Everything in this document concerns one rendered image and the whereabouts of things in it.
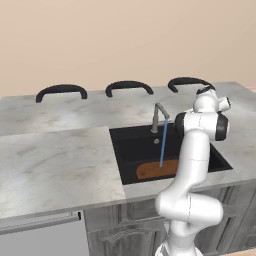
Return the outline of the black sink basin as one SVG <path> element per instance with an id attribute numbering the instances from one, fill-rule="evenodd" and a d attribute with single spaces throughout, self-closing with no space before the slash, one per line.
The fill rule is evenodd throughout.
<path id="1" fill-rule="evenodd" d="M 149 179 L 138 179 L 136 177 L 136 169 L 139 165 L 149 162 L 160 162 L 163 128 L 163 126 L 159 126 L 157 133 L 151 132 L 150 125 L 115 128 L 110 130 L 123 185 L 174 178 L 176 176 L 175 174 Z M 173 124 L 169 123 L 166 135 L 164 160 L 178 160 L 180 148 L 181 137 L 175 132 Z"/>

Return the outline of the grey metal sink faucet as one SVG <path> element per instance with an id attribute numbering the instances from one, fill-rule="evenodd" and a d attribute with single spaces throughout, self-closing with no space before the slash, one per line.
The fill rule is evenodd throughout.
<path id="1" fill-rule="evenodd" d="M 158 120 L 159 120 L 158 112 L 161 112 L 163 114 L 166 121 L 168 121 L 170 118 L 170 115 L 167 113 L 164 107 L 159 102 L 157 102 L 154 107 L 154 115 L 153 115 L 152 128 L 151 128 L 152 133 L 158 132 Z"/>

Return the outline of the blue water stream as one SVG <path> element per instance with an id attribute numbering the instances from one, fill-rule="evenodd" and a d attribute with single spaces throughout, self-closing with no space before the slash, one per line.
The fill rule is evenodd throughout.
<path id="1" fill-rule="evenodd" d="M 162 168 L 162 166 L 163 166 L 167 128 L 168 128 L 168 119 L 165 119 L 164 128 L 163 128 L 163 136 L 162 136 L 161 153 L 160 153 L 160 164 L 159 164 L 160 168 Z"/>

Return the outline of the brown wooden cutting board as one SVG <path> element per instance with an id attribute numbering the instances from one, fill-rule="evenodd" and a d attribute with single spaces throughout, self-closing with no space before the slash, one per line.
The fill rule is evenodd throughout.
<path id="1" fill-rule="evenodd" d="M 163 163 L 149 162 L 143 163 L 136 169 L 138 179 L 149 179 L 168 175 L 175 175 L 178 167 L 178 160 L 164 160 Z"/>

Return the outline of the black curved chair back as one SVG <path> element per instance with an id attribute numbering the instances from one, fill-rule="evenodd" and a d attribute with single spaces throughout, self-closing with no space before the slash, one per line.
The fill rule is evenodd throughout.
<path id="1" fill-rule="evenodd" d="M 152 88 L 142 82 L 125 80 L 125 81 L 116 81 L 108 85 L 105 89 L 105 94 L 107 97 L 111 98 L 113 96 L 112 91 L 115 89 L 132 89 L 132 88 L 143 88 L 149 95 L 153 95 L 154 92 Z"/>
<path id="2" fill-rule="evenodd" d="M 210 88 L 214 88 L 214 86 L 212 84 L 210 84 L 209 82 L 199 79 L 199 78 L 193 78 L 193 77 L 176 77 L 171 79 L 168 82 L 168 88 L 174 92 L 177 93 L 178 89 L 177 86 L 178 85 L 189 85 L 189 84 L 202 84 L 204 86 L 209 86 Z"/>
<path id="3" fill-rule="evenodd" d="M 81 86 L 73 85 L 73 84 L 59 84 L 59 85 L 53 85 L 41 90 L 36 95 L 35 101 L 37 103 L 41 103 L 43 100 L 43 97 L 46 94 L 71 93 L 71 92 L 79 92 L 82 99 L 86 99 L 88 97 L 87 91 Z"/>

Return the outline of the grey cupboard door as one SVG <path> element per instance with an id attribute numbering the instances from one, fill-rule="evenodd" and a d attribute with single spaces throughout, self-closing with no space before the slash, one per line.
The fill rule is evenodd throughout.
<path id="1" fill-rule="evenodd" d="M 90 256 L 154 256 L 165 240 L 163 219 L 154 200 L 101 207 L 84 211 Z M 114 243 L 102 238 L 127 229 L 145 228 L 148 234 L 134 234 Z"/>
<path id="2" fill-rule="evenodd" d="M 196 247 L 204 256 L 220 256 L 233 252 L 235 237 L 256 193 L 256 182 L 200 191 L 200 194 L 218 199 L 224 209 L 222 221 L 200 231 Z"/>

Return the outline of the grey dishwasher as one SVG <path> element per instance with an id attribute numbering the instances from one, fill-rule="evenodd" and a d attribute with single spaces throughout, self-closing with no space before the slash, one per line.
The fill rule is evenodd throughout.
<path id="1" fill-rule="evenodd" d="M 58 226 L 0 235 L 0 256 L 89 256 L 84 216 Z M 20 220 L 0 220 L 0 225 L 29 223 L 69 213 Z"/>

